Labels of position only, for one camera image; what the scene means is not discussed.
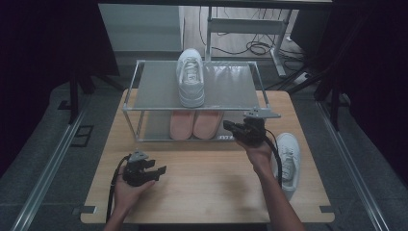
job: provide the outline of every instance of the electrical cable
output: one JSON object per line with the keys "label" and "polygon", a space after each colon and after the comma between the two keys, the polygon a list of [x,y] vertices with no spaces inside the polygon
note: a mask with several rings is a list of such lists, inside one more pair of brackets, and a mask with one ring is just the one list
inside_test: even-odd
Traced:
{"label": "electrical cable", "polygon": [[119,175],[120,167],[122,166],[122,164],[123,164],[123,162],[125,160],[126,161],[129,160],[130,156],[131,156],[131,154],[129,154],[128,156],[123,157],[123,159],[119,162],[119,165],[117,165],[114,176],[112,177],[111,187],[109,189],[108,209],[106,211],[106,222],[108,222],[109,218],[111,218],[111,210],[112,210],[112,203],[114,202],[116,179],[117,179],[117,176]]}
{"label": "electrical cable", "polygon": [[273,142],[267,137],[267,136],[264,136],[264,141],[269,145],[269,147],[272,149],[272,153],[273,153],[273,155],[274,155],[274,157],[275,157],[275,159],[276,159],[276,164],[278,165],[278,183],[279,183],[279,186],[282,188],[282,160],[281,160],[281,158],[280,158],[280,156],[279,156],[279,147],[278,147],[278,144],[277,144],[277,142],[276,142],[276,138],[275,138],[275,136],[273,135],[273,133],[271,133],[272,134],[272,136],[273,136],[273,138],[274,138],[274,141],[275,141],[275,143],[276,143],[276,146],[273,144]]}

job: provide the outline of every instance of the wooden table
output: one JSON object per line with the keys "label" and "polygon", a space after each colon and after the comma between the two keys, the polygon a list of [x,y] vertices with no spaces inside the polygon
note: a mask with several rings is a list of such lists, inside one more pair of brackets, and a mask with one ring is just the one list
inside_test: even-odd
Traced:
{"label": "wooden table", "polygon": [[[257,91],[260,102],[263,96]],[[152,223],[263,223],[269,222],[257,175],[245,152],[233,141],[136,142],[121,111],[124,96],[93,178],[85,206],[95,206],[93,214],[82,214],[84,223],[104,223],[109,187],[119,161],[136,148],[156,160],[153,167],[167,166],[160,181],[141,197],[125,222]],[[294,134],[300,144],[301,165],[297,191],[291,200],[303,222],[330,222],[333,213],[309,146],[289,95],[267,91],[273,111],[281,118],[268,119],[267,129],[278,136]],[[140,113],[131,119],[137,123]]]}

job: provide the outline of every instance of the shoe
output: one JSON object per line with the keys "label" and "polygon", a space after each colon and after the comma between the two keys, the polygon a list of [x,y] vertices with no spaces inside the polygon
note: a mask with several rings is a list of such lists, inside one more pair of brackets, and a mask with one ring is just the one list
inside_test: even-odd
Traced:
{"label": "shoe", "polygon": [[180,102],[186,108],[204,104],[203,61],[194,49],[185,50],[177,62],[176,76]]}
{"label": "shoe", "polygon": [[184,141],[192,134],[195,111],[173,111],[170,119],[170,137]]}
{"label": "shoe", "polygon": [[276,138],[282,161],[282,190],[288,200],[296,191],[300,175],[300,148],[297,139],[290,133],[282,133]]}
{"label": "shoe", "polygon": [[202,140],[211,139],[216,135],[223,115],[222,111],[200,111],[195,120],[192,133]]}

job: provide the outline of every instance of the human hand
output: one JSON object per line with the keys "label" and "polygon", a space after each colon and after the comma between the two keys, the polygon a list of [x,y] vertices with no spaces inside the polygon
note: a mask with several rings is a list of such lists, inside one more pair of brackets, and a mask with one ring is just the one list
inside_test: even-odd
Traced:
{"label": "human hand", "polygon": [[155,181],[146,182],[138,187],[130,186],[123,180],[123,170],[124,167],[121,167],[116,179],[114,212],[121,211],[127,215],[136,202],[138,202],[140,195],[150,189],[155,184]]}
{"label": "human hand", "polygon": [[241,141],[236,141],[237,144],[246,151],[246,155],[248,156],[248,159],[250,163],[254,167],[254,171],[258,174],[260,173],[272,173],[272,168],[271,168],[271,149],[269,145],[264,141],[261,143],[261,145],[257,147],[249,146],[246,145],[245,143]]}

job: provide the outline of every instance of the black curtain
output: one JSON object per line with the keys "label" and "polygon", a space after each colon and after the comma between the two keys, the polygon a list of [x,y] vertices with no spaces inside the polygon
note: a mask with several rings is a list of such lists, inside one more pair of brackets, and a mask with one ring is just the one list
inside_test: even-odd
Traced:
{"label": "black curtain", "polygon": [[342,91],[350,97],[351,114],[405,183],[408,182],[406,15],[406,8],[397,1],[378,2],[340,68]]}
{"label": "black curtain", "polygon": [[52,89],[74,75],[118,75],[97,3],[2,1],[0,7],[0,172],[31,136]]}

